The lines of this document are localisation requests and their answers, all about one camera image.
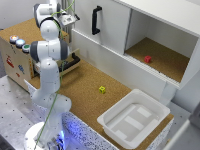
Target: white tray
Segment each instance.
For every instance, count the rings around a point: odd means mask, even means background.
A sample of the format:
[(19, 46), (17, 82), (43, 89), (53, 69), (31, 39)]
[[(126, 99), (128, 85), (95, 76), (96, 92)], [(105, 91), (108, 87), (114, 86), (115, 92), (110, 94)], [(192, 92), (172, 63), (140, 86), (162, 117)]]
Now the white tray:
[(135, 149), (169, 113), (169, 108), (135, 89), (97, 120), (118, 144)]

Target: black drawer handle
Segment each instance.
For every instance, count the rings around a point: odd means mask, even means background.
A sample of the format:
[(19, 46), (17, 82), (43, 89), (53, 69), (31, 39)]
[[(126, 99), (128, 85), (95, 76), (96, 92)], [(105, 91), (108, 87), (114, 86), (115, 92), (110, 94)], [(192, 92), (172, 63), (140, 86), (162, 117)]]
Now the black drawer handle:
[(97, 29), (97, 12), (101, 11), (102, 7), (97, 6), (97, 8), (95, 8), (93, 10), (93, 14), (92, 14), (92, 34), (98, 34), (100, 32), (99, 29)]

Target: black handle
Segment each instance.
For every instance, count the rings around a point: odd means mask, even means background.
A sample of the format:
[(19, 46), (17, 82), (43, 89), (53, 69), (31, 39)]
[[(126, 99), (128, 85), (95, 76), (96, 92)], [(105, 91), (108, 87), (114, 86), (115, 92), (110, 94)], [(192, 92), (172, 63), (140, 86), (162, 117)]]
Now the black handle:
[(97, 29), (97, 12), (101, 11), (102, 7), (97, 6), (97, 8), (95, 8), (93, 10), (93, 14), (92, 14), (92, 34), (98, 34), (100, 32), (99, 29)]

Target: yellow object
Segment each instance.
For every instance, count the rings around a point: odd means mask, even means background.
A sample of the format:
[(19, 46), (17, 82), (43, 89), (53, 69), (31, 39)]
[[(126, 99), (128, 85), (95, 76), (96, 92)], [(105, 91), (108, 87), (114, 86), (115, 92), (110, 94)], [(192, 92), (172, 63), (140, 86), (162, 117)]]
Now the yellow object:
[(106, 88), (103, 87), (103, 86), (101, 86), (101, 87), (99, 88), (99, 92), (100, 92), (101, 94), (104, 94), (104, 93), (106, 92)]

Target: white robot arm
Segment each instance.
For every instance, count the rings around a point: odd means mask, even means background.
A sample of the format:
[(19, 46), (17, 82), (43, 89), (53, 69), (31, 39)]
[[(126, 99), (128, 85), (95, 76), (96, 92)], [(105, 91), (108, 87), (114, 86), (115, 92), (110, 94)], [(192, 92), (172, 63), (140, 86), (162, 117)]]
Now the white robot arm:
[(40, 28), (45, 41), (35, 41), (30, 48), (31, 57), (36, 62), (41, 63), (40, 89), (33, 93), (32, 101), (47, 108), (46, 125), (43, 132), (41, 129), (35, 137), (35, 140), (40, 139), (36, 150), (50, 150), (48, 143), (56, 139), (63, 130), (62, 113), (69, 111), (72, 105), (69, 98), (55, 93), (60, 88), (59, 69), (55, 60), (65, 60), (68, 56), (68, 45), (59, 39), (59, 28), (61, 28), (60, 24), (69, 25), (74, 23), (76, 19), (61, 10), (57, 0), (48, 0), (48, 4), (36, 4), (33, 10), (36, 25)]

